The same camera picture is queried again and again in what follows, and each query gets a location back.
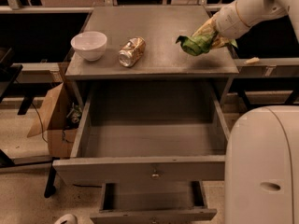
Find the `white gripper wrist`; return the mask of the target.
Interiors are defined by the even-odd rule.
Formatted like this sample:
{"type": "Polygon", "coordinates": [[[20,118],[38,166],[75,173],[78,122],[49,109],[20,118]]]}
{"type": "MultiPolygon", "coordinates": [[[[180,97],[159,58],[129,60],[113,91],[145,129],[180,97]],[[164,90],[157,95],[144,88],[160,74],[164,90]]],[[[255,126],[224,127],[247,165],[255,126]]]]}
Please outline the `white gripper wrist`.
{"type": "Polygon", "coordinates": [[[237,2],[234,1],[222,7],[215,17],[209,18],[201,25],[192,37],[199,35],[215,36],[211,48],[218,49],[232,42],[231,39],[238,39],[249,31],[249,27],[240,19],[237,12],[237,2]]]}

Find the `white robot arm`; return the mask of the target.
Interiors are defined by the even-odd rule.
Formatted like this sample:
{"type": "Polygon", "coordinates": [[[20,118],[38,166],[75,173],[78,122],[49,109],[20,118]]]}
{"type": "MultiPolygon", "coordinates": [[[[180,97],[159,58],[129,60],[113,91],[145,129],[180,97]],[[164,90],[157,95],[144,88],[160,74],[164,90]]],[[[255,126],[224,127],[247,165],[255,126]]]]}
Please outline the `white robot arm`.
{"type": "MultiPolygon", "coordinates": [[[[261,21],[287,15],[298,29],[299,0],[236,0],[192,35],[193,55],[239,38],[261,21]]],[[[225,160],[225,224],[299,223],[299,111],[253,109],[233,127],[225,160]]]]}

